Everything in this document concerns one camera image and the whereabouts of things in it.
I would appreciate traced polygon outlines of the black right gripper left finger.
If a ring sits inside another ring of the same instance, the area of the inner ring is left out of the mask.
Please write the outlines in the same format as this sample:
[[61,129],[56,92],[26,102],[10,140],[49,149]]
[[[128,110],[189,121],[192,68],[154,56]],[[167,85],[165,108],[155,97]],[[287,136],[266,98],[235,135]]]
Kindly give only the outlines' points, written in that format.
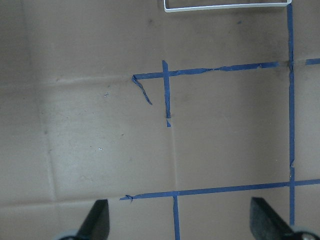
[[81,240],[107,240],[110,233],[109,203],[96,200],[77,232]]

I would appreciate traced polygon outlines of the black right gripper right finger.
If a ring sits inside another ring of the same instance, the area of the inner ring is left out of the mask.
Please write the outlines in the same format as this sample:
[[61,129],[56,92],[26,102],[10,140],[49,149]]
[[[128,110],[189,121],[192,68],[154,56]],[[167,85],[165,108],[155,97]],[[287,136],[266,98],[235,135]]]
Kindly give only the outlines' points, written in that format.
[[294,236],[292,228],[262,197],[251,198],[250,231],[255,240],[289,240]]

